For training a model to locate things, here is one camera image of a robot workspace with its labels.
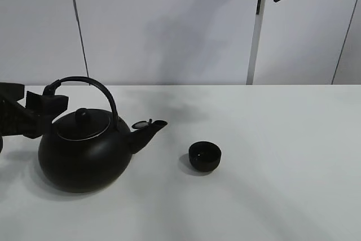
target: teapot handle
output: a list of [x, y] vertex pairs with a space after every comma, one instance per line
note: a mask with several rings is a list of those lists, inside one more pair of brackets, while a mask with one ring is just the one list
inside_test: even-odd
[[55, 95], [55, 90], [60, 87], [61, 83], [69, 82], [69, 81], [76, 81], [76, 82], [85, 82], [92, 86], [97, 87], [108, 99], [109, 104], [111, 105], [112, 109], [112, 120], [111, 125], [117, 129], [117, 120], [118, 120], [118, 112], [117, 112], [117, 106], [115, 105], [114, 98], [111, 94], [111, 92], [99, 81], [85, 77], [85, 76], [70, 76], [63, 79], [58, 79], [51, 83], [50, 85], [47, 85], [44, 88], [43, 95]]

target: teapot spout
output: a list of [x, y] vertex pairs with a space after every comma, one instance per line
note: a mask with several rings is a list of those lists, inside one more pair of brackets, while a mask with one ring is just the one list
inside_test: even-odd
[[136, 154], [143, 149], [154, 135], [164, 128], [168, 123], [166, 121], [154, 121], [144, 128], [131, 132], [129, 135], [130, 152]]

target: black cup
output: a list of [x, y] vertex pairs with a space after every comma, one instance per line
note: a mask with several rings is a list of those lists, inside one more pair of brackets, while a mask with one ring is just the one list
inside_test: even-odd
[[221, 161], [221, 150], [212, 142], [200, 141], [192, 144], [189, 149], [191, 165], [200, 172], [215, 170]]

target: table surface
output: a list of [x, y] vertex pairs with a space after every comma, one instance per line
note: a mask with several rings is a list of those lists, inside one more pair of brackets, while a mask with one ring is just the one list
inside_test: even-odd
[[[39, 139], [6, 137], [1, 240], [361, 240], [361, 86], [109, 89], [128, 124], [153, 118], [169, 126], [116, 182], [87, 195], [44, 180]], [[57, 94], [70, 96], [72, 111], [109, 108], [91, 86]], [[203, 140], [222, 150], [208, 175], [186, 155]]]

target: teapot lid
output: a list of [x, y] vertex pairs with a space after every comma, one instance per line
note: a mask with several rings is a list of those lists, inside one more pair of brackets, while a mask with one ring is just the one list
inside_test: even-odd
[[111, 120], [106, 111], [79, 108], [60, 118], [56, 124], [58, 135], [68, 141], [83, 141], [94, 138], [108, 129]]

